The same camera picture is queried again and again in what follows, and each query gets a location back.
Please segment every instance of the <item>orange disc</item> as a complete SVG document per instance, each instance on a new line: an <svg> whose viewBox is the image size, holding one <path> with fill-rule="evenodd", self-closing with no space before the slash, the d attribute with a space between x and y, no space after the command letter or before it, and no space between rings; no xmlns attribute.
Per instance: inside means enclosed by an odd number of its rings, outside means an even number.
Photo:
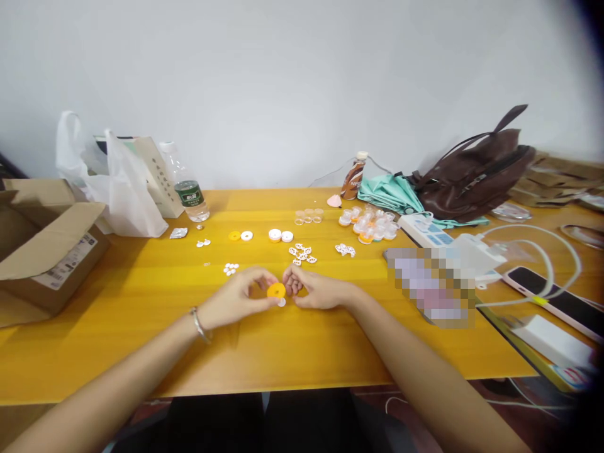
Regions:
<svg viewBox="0 0 604 453"><path fill-rule="evenodd" d="M283 283L273 283L269 286L269 289L266 290L267 297L277 297L279 299L285 297L285 285Z"/></svg>

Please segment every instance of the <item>white wall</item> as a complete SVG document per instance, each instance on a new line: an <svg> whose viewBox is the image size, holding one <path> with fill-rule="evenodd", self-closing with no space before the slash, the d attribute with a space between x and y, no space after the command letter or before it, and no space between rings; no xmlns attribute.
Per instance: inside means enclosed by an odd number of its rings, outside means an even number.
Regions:
<svg viewBox="0 0 604 453"><path fill-rule="evenodd" d="M358 150L409 173L529 103L523 143L600 159L597 61L562 0L5 0L0 152L55 176L72 109L175 140L204 188L306 186Z"/></svg>

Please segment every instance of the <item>floor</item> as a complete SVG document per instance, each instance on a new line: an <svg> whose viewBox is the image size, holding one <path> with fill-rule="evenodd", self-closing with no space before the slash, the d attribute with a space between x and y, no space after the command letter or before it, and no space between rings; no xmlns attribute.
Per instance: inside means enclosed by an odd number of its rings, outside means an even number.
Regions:
<svg viewBox="0 0 604 453"><path fill-rule="evenodd" d="M539 383L538 379L540 378L516 379L515 382L529 398L538 404L559 405L561 399L562 401L570 401L558 397L557 401L553 403L552 399L548 398L547 395L544 398L543 390L535 391L534 384ZM470 381L470 383L488 400L514 401L517 403L527 402L521 396L514 398L492 393L484 387L481 381ZM401 398L402 400L405 399L404 395L395 386L357 387L353 388L352 392L380 409L384 409L386 402L392 396ZM134 412L129 422L130 426L167 408L170 402L171 398L146 401ZM38 405L0 408L0 426L5 428L4 432L0 432L0 451L51 407L52 405ZM493 407L535 453L546 451L549 446L548 442L554 438L552 433L561 427L562 422L560 420L556 420L540 410L518 406L493 405ZM409 427L419 453L442 452L435 439L409 404L393 399L388 403L388 413Z"/></svg>

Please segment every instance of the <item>yellow table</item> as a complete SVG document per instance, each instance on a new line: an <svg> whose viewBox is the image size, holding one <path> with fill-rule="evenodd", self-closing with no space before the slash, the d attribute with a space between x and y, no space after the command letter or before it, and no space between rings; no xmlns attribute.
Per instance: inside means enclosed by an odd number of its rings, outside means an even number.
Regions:
<svg viewBox="0 0 604 453"><path fill-rule="evenodd" d="M0 405L64 399L214 293L228 277L227 262L258 264L281 277L294 243L313 248L305 269L358 284L397 319L452 363L467 379L533 376L534 369L482 316L469 330L442 330L423 320L388 281L382 251L414 247L395 241L363 245L352 227L338 225L339 209L325 200L333 188L208 191L212 216L203 231L185 215L169 221L159 239L110 236L112 246L56 318L0 330ZM350 207L359 202L345 202ZM294 211L325 209L323 223L296 226ZM168 238L189 227L183 239ZM271 228L290 230L292 243L271 243ZM232 230L254 232L232 242ZM199 239L211 245L197 248ZM334 246L353 246L342 257ZM345 310L284 308L217 330L211 347L201 341L169 374L157 396L363 386L391 378L362 330Z"/></svg>
<svg viewBox="0 0 604 453"><path fill-rule="evenodd" d="M601 303L602 298L602 268L604 262L604 252L596 250L591 247L575 241L565 236L561 231L560 227L567 224L583 225L592 228L602 228L604 225L604 216L601 213L591 211L587 208L578 205L567 206L562 209L548 209L548 208L527 208L531 211L533 218L526 222L526 225L534 225L537 227L545 228L553 233L556 233L565 238L577 251L581 257L581 263L583 265L583 271L577 281L569 288L569 291L577 296L588 298L594 302ZM491 224L488 226L477 226L476 228L456 228L450 230L449 233L453 237L457 237L461 233L478 234L485 230L500 225L511 225L501 221L495 217L489 216ZM487 235L484 240L514 240L514 239L527 239L536 242L541 245L543 249L550 256L554 265L554 272L556 273L556 283L558 286L562 286L566 281L573 275L574 272L574 260L571 257L568 249L562 244L562 242L551 237L550 235L531 229L531 228L506 228L497 232L493 232ZM513 269L516 266L525 266L538 274L544 276L547 274L545 265L540 256L530 251L535 257L535 260L521 261L514 260L507 262L497 268L497 271L504 273ZM508 301L514 299L521 299L522 295L509 287L503 281L496 282L488 286L485 291L476 291L476 295L484 303L494 303L500 301ZM583 335L575 328L569 326L559 318L556 318L552 313L545 310L543 307L539 307L532 303L523 303L519 305L499 306L492 307L489 309L483 309L483 313L487 316L500 331L508 338L508 340L516 347L522 354L552 383L554 383L560 390L568 391L570 387L564 383L551 368L551 362L548 361L541 354L536 352L533 348L529 347L526 343L521 341L518 337L510 332L508 327L501 321L499 317L504 315L512 315L516 318L524 318L530 315L539 314L545 319L556 324L560 328L564 329L571 335L574 335L580 341L588 344L590 347L595 348L596 343L590 338Z"/></svg>

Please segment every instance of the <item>silver bangle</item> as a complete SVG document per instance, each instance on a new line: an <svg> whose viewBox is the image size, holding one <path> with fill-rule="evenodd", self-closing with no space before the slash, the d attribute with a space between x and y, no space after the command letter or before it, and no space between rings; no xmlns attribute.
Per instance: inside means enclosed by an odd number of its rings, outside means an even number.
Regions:
<svg viewBox="0 0 604 453"><path fill-rule="evenodd" d="M197 331L199 332L203 342L205 344L211 344L212 343L212 341L211 341L212 334L211 334L211 332L208 332L208 335L206 336L206 333L201 328L201 324L199 323L199 318L197 316L197 307L192 307L191 311L189 313L192 314L192 316L193 316L193 321L195 322L195 327L197 328Z"/></svg>

